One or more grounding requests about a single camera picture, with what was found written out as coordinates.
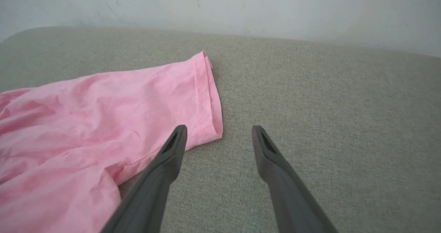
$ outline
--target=pink cloth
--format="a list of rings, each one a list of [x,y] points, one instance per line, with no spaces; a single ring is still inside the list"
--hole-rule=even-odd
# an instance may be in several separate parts
[[[0,94],[0,232],[99,232],[179,124],[187,150],[222,137],[204,52]]]

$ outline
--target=gray carpet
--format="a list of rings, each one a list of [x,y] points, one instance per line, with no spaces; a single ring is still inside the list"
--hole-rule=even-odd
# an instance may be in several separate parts
[[[255,167],[254,124],[341,233],[441,232],[440,58],[293,40],[44,28],[0,44],[0,90],[154,67],[201,50],[214,67],[224,138],[184,155],[162,232],[277,232]]]

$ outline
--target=gray fabric surface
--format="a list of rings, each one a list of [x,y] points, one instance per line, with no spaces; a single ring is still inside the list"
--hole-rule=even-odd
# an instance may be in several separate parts
[[[341,233],[441,232],[440,58],[293,40],[44,28],[0,44],[0,90],[154,67],[201,50],[214,66],[224,137],[184,155],[162,232],[277,232],[255,167],[254,124]]]

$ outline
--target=wall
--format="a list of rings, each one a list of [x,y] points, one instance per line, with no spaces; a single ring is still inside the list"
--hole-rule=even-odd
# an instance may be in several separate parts
[[[441,0],[0,0],[0,40],[41,26],[279,37],[441,57]]]

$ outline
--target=pink fabric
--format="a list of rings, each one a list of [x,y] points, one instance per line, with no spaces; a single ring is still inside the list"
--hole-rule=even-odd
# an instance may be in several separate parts
[[[0,94],[0,232],[99,232],[179,124],[187,150],[222,137],[204,52]]]

